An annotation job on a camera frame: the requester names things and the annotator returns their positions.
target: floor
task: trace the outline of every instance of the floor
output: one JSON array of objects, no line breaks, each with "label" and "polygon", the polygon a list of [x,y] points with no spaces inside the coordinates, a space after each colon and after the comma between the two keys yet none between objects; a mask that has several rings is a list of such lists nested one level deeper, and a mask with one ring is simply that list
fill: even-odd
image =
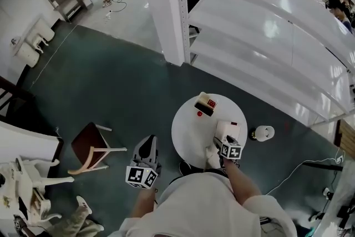
[{"label": "floor", "polygon": [[[125,167],[142,138],[149,134],[159,138],[163,170],[158,196],[179,176],[180,158],[171,141],[171,123],[179,107],[201,91],[232,99],[244,112],[249,128],[275,128],[268,142],[248,140],[240,163],[240,169],[264,194],[304,160],[331,158],[337,151],[314,131],[233,85],[190,65],[171,65],[150,49],[75,24],[59,24],[23,88],[35,94],[40,113],[64,140],[58,177],[79,168],[70,142],[91,121],[113,128],[106,136],[111,147],[129,149],[110,154],[105,159],[107,170],[75,176],[74,183],[47,191],[53,212],[64,216],[76,208],[75,196],[83,196],[93,209],[92,219],[105,226],[100,236],[119,229],[132,209],[138,192],[125,184]],[[331,171],[301,166],[271,194],[293,220],[309,228],[314,224],[307,219],[323,209],[322,190],[331,186],[333,178]]]},{"label": "floor", "polygon": [[156,52],[162,51],[153,18],[149,12],[147,0],[122,0],[127,3],[113,3],[111,6],[102,8],[103,0],[91,0],[93,6],[83,13],[74,22],[81,26],[94,29],[115,38],[124,39],[139,44]]}]

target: white round table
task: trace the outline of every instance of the white round table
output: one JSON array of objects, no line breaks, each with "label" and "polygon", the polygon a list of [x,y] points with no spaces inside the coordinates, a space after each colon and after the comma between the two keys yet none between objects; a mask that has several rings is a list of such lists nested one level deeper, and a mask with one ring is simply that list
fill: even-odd
[{"label": "white round table", "polygon": [[176,112],[171,137],[174,147],[184,161],[197,168],[206,164],[206,147],[213,143],[217,121],[228,120],[240,125],[238,143],[244,147],[248,136],[248,127],[242,110],[232,100],[217,94],[209,94],[217,102],[211,117],[197,115],[194,107],[197,96],[185,102]]}]

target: wall outlet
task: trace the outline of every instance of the wall outlet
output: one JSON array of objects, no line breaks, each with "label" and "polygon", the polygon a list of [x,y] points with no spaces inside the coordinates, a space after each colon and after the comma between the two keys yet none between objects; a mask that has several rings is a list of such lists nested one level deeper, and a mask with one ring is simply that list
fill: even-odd
[{"label": "wall outlet", "polygon": [[342,163],[344,161],[344,156],[339,156],[336,160],[335,160],[335,163],[339,164],[339,163]]}]

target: wooden chair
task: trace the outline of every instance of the wooden chair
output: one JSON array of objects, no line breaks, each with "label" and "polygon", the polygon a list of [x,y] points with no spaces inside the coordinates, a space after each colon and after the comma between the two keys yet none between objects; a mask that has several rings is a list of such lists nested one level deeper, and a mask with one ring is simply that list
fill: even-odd
[{"label": "wooden chair", "polygon": [[112,129],[89,123],[73,140],[72,148],[82,163],[78,170],[69,170],[70,175],[108,168],[107,165],[96,167],[110,152],[127,151],[127,148],[111,148],[101,135],[99,129],[111,132]]}]

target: dark green floor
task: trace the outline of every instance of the dark green floor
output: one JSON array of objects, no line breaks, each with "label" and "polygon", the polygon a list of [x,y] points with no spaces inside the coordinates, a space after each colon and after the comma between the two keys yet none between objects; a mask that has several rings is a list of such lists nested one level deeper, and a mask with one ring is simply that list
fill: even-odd
[{"label": "dark green floor", "polygon": [[[180,158],[171,141],[171,124],[178,108],[201,91],[232,99],[244,112],[249,128],[275,128],[275,137],[268,142],[248,140],[240,163],[240,169],[263,193],[302,161],[336,153],[334,145],[312,130],[233,85],[189,65],[167,64],[161,54],[81,26],[72,31],[31,87],[73,28],[64,22],[57,27],[56,36],[27,74],[23,87],[36,95],[37,107],[49,124],[59,127],[65,142],[59,177],[67,176],[68,169],[79,168],[70,143],[91,121],[113,129],[107,136],[111,147],[129,149],[110,154],[105,159],[107,170],[77,175],[74,183],[48,189],[53,212],[64,216],[76,208],[75,196],[83,196],[93,209],[92,218],[106,228],[101,236],[117,230],[133,206],[137,191],[124,183],[125,167],[143,137],[156,134],[159,139],[163,172],[158,194],[179,175]],[[331,171],[301,166],[273,195],[293,219],[309,227],[306,220],[323,209],[321,192],[333,178]]]}]

